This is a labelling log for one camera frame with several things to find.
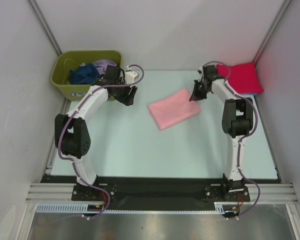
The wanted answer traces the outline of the pink t shirt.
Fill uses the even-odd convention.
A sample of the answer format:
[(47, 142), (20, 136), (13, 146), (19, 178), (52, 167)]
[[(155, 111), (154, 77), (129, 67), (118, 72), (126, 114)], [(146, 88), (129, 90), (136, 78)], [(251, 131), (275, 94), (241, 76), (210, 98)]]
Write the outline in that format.
[(195, 101), (190, 101), (190, 91), (183, 88), (172, 95), (148, 105), (149, 114), (162, 131), (185, 121), (202, 109)]

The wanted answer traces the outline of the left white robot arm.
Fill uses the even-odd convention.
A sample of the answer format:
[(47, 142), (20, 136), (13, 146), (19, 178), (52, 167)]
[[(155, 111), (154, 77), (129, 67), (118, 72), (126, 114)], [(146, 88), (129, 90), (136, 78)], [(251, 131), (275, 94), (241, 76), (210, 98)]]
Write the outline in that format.
[(77, 182), (84, 185), (83, 194), (90, 200), (100, 196), (101, 188), (94, 184), (97, 173), (93, 170), (87, 153), (91, 148), (88, 121), (109, 98), (125, 106), (134, 103), (136, 84), (145, 73), (133, 71), (133, 64), (123, 70), (108, 65), (104, 74), (92, 82), (80, 102), (66, 114), (58, 114), (54, 120), (54, 141), (60, 159), (70, 161)]

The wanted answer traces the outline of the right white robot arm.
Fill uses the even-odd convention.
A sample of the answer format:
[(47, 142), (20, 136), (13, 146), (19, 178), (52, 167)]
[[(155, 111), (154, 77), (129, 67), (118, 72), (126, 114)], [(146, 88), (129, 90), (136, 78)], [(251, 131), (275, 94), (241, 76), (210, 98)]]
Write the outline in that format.
[(220, 61), (205, 63), (197, 71), (199, 79), (189, 101), (200, 101), (209, 93), (223, 103), (221, 127), (227, 137), (227, 163), (224, 173), (228, 181), (241, 181), (243, 175), (243, 150), (245, 141), (258, 127), (258, 113), (251, 98), (240, 95), (229, 83), (231, 69)]

